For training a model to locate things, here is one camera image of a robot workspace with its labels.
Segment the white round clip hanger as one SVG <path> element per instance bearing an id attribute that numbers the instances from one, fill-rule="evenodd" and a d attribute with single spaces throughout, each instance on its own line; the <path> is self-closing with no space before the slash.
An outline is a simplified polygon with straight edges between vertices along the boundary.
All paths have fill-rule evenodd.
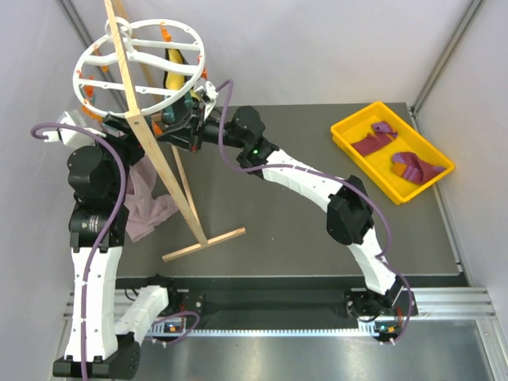
<path id="1" fill-rule="evenodd" d="M 144 116 L 159 113 L 206 80 L 202 38 L 189 25 L 164 18 L 107 21 L 72 73 L 76 98 L 97 117 L 124 117 L 133 106 Z"/>

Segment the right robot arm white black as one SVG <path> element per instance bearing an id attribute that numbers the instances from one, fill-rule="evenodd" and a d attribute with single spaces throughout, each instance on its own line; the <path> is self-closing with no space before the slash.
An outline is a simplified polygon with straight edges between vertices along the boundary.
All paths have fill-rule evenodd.
<path id="1" fill-rule="evenodd" d="M 158 140 L 190 152 L 197 152 L 203 143 L 237 148 L 237 162 L 244 172 L 317 205 L 325 212 L 327 233 L 346 246 L 358 263 L 372 308 L 388 314 L 398 306 L 404 282 L 380 247 L 372 217 L 375 207 L 359 178 L 337 178 L 295 160 L 264 137 L 260 113 L 251 106 L 238 108 L 230 120 L 217 110 L 207 113 L 198 103 L 169 106 L 161 112 L 160 123 L 153 129 Z"/>

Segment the pink sock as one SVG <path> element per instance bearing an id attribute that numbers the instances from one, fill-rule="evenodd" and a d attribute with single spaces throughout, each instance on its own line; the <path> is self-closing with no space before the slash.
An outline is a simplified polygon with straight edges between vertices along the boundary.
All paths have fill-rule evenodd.
<path id="1" fill-rule="evenodd" d="M 126 232 L 132 242 L 137 242 L 155 230 L 179 211 L 169 194 L 153 197 L 157 172 L 152 162 L 144 156 L 129 169 L 125 193 L 125 207 L 129 210 Z"/>

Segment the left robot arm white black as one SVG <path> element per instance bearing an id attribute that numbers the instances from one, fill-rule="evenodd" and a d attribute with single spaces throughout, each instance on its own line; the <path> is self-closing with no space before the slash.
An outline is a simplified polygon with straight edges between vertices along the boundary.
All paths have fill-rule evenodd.
<path id="1" fill-rule="evenodd" d="M 75 288 L 71 335 L 53 374 L 75 379 L 131 380 L 140 347 L 161 314 L 173 314 L 180 297 L 170 281 L 148 278 L 120 320 L 114 317 L 117 267 L 129 211 L 130 166 L 144 152 L 126 120 L 107 115 L 107 133 L 77 148 L 67 160 L 75 207 L 69 221 Z"/>

